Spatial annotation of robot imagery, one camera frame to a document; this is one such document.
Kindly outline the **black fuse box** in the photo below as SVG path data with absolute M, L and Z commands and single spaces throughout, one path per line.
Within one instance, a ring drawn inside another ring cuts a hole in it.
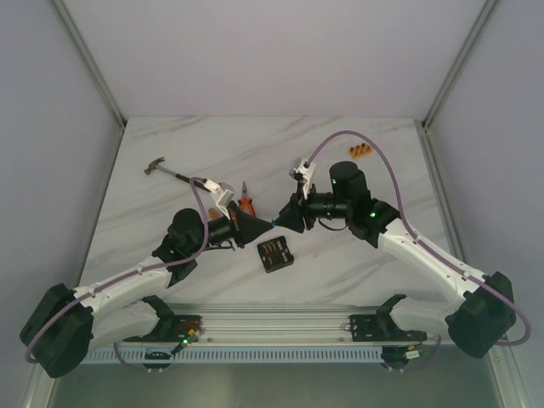
M 258 256 L 267 274 L 294 264 L 286 237 L 281 235 L 257 244 Z

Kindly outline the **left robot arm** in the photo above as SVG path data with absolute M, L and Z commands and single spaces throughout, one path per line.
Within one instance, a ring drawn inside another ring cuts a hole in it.
M 234 202 L 227 210 L 203 221 L 196 210 L 182 209 L 159 247 L 138 266 L 87 286 L 51 286 L 20 332 L 27 360 L 59 378 L 95 349 L 131 338 L 169 339 L 174 312 L 161 295 L 189 276 L 199 254 L 226 241 L 244 247 L 272 228 Z

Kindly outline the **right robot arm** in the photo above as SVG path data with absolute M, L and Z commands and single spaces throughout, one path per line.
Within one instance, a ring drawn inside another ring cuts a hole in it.
M 513 286 L 502 273 L 487 275 L 468 267 L 425 240 L 385 201 L 372 197 L 366 176 L 350 161 L 330 167 L 332 190 L 317 192 L 314 164 L 290 171 L 297 190 L 280 210 L 276 224 L 303 233 L 319 218 L 341 219 L 356 238 L 397 258 L 426 276 L 445 298 L 420 301 L 400 294 L 378 311 L 377 331 L 387 339 L 402 332 L 446 335 L 465 354 L 482 358 L 514 325 Z

